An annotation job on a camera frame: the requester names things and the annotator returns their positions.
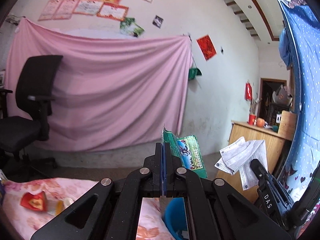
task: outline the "pink cloth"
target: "pink cloth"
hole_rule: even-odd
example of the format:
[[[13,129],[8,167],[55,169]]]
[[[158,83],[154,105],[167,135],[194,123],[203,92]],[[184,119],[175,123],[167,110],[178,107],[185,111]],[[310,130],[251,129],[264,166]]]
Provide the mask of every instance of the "pink cloth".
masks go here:
[[[31,236],[52,220],[54,216],[20,206],[23,194],[30,192],[36,195],[44,191],[48,200],[63,200],[68,197],[76,201],[96,183],[96,181],[91,180],[64,178],[39,179],[25,183],[7,181],[2,207],[11,224],[22,238],[30,240]],[[174,240],[161,219],[158,198],[143,198],[142,200],[136,240],[149,239]]]
[[[179,133],[192,65],[188,36],[91,39],[58,33],[22,19],[13,40],[5,86],[15,91],[28,57],[63,55],[52,94],[50,139],[58,151],[100,151],[153,141],[162,127]],[[10,116],[30,118],[8,95]]]

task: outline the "red cup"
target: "red cup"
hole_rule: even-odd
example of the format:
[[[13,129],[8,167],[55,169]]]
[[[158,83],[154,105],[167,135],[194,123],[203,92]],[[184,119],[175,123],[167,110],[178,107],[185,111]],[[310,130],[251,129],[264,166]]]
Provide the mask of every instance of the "red cup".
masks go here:
[[[256,116],[254,114],[249,114],[249,125],[254,125],[254,120],[256,120]]]

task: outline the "doorway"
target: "doorway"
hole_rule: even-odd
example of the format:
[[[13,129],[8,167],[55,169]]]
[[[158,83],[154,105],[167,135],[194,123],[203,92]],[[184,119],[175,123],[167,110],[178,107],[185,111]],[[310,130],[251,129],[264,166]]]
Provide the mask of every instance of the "doorway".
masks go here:
[[[269,105],[272,103],[272,92],[276,91],[281,85],[286,86],[287,81],[282,79],[260,79],[260,97],[262,100],[258,108],[258,117],[266,120]]]

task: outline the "wooden desk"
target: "wooden desk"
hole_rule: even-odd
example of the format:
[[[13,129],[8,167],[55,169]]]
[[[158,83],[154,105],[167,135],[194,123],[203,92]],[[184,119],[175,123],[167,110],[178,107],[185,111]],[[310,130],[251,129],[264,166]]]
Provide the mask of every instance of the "wooden desk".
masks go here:
[[[273,132],[270,129],[249,125],[247,122],[232,121],[232,123],[233,127],[229,138],[229,144],[234,143],[241,136],[244,136],[246,141],[265,140],[267,150],[268,171],[272,173],[281,154],[284,142],[286,139],[289,138],[279,135],[278,133]],[[224,179],[252,203],[254,203],[258,199],[258,186],[252,187],[247,190],[242,190],[239,172],[231,176],[230,174],[219,170],[216,178]]]

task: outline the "red bag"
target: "red bag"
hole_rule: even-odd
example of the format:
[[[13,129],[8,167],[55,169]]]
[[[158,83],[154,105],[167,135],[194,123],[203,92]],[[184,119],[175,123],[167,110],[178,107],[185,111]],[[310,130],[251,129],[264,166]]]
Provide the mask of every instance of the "red bag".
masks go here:
[[[250,85],[250,82],[245,84],[245,100],[252,101],[252,87]]]

